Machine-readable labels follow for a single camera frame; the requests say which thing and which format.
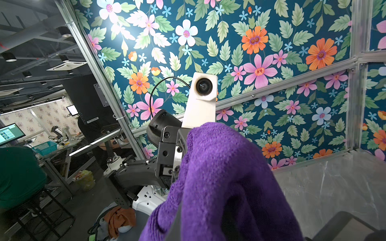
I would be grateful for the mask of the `purple cleaning cloth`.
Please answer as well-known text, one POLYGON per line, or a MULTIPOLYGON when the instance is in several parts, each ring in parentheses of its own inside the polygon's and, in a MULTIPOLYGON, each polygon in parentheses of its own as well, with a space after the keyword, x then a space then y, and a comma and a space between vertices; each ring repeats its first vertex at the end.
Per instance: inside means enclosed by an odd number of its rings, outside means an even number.
POLYGON ((192 129, 181 172, 150 215, 142 241, 164 241, 176 215, 182 241, 301 241, 303 234, 261 150, 222 123, 192 129))

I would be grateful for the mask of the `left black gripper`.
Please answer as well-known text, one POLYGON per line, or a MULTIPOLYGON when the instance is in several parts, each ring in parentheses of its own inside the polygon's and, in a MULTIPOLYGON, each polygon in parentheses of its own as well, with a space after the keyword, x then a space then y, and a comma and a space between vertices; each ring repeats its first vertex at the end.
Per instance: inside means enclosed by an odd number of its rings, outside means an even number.
POLYGON ((166 126, 161 132, 158 147, 156 177, 164 188, 178 179, 182 160, 188 152, 187 137, 191 129, 166 126))

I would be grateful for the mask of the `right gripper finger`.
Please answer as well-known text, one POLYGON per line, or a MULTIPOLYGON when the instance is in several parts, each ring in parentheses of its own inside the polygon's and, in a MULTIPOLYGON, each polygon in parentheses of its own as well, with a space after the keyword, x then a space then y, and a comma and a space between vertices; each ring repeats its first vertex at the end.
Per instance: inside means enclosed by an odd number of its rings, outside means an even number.
POLYGON ((386 230, 378 230, 358 217, 340 211, 313 237, 305 241, 385 241, 386 230))

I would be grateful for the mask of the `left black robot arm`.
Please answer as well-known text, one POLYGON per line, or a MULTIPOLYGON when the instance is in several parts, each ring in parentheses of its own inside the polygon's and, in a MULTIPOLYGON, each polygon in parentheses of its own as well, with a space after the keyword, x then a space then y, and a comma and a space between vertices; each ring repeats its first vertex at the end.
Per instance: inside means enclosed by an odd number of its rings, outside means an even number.
POLYGON ((138 188, 158 186, 170 189, 178 179, 181 163, 186 154, 187 135, 190 129, 165 110, 159 111, 147 127, 151 143, 158 145, 158 156, 145 160, 125 160, 118 170, 107 175, 109 186, 116 204, 130 207, 139 199, 138 188))

